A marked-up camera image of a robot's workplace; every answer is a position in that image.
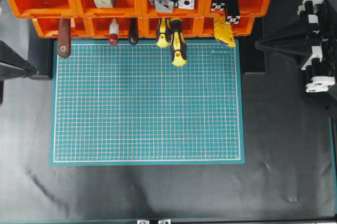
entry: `wooden handle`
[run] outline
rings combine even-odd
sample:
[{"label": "wooden handle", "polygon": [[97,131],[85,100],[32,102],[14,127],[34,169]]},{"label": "wooden handle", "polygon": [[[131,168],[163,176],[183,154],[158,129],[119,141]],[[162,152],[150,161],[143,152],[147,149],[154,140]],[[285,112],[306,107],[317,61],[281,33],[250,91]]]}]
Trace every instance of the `wooden handle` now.
[{"label": "wooden handle", "polygon": [[60,18],[60,25],[58,26],[57,53],[62,58],[67,58],[71,53],[72,40],[70,31],[70,18]]}]

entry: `metal clip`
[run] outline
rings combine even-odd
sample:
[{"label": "metal clip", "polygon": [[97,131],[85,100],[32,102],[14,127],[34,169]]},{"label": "metal clip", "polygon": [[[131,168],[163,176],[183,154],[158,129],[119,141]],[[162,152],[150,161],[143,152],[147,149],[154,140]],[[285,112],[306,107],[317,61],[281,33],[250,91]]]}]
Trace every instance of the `metal clip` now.
[{"label": "metal clip", "polygon": [[174,2],[171,0],[155,0],[157,12],[173,13]]},{"label": "metal clip", "polygon": [[194,9],[194,0],[179,0],[179,9]]}]

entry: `grid lines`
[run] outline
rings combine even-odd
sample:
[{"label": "grid lines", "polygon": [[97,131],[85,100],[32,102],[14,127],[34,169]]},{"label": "grid lines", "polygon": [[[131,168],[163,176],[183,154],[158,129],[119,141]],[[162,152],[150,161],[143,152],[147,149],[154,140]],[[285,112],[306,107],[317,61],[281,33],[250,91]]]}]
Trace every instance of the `grid lines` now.
[{"label": "grid lines", "polygon": [[147,42],[73,42],[55,59],[52,163],[242,162],[238,54],[199,42],[184,67]]}]

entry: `cutting mat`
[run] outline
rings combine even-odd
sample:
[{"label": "cutting mat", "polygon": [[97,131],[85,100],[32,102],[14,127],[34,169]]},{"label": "cutting mat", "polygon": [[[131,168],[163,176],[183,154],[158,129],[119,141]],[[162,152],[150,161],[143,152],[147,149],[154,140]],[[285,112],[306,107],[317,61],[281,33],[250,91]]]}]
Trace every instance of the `cutting mat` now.
[{"label": "cutting mat", "polygon": [[184,67],[153,41],[55,52],[52,165],[243,163],[238,48],[187,44]]}]

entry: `tool handle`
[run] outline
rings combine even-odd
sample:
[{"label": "tool handle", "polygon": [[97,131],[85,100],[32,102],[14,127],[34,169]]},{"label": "tool handle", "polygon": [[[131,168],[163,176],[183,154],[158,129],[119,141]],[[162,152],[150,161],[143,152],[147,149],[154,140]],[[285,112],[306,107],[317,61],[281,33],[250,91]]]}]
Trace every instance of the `tool handle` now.
[{"label": "tool handle", "polygon": [[132,18],[130,22],[130,29],[128,31],[128,41],[131,45],[135,46],[138,43],[138,39],[137,18]]},{"label": "tool handle", "polygon": [[158,47],[164,48],[169,46],[171,41],[170,20],[166,18],[160,18],[157,31],[156,31],[156,43]]},{"label": "tool handle", "polygon": [[183,21],[180,18],[171,19],[171,61],[175,66],[183,66],[187,62],[187,45],[182,30]]},{"label": "tool handle", "polygon": [[70,18],[60,18],[57,38],[57,54],[62,58],[67,58],[71,53],[72,40],[70,36]]}]

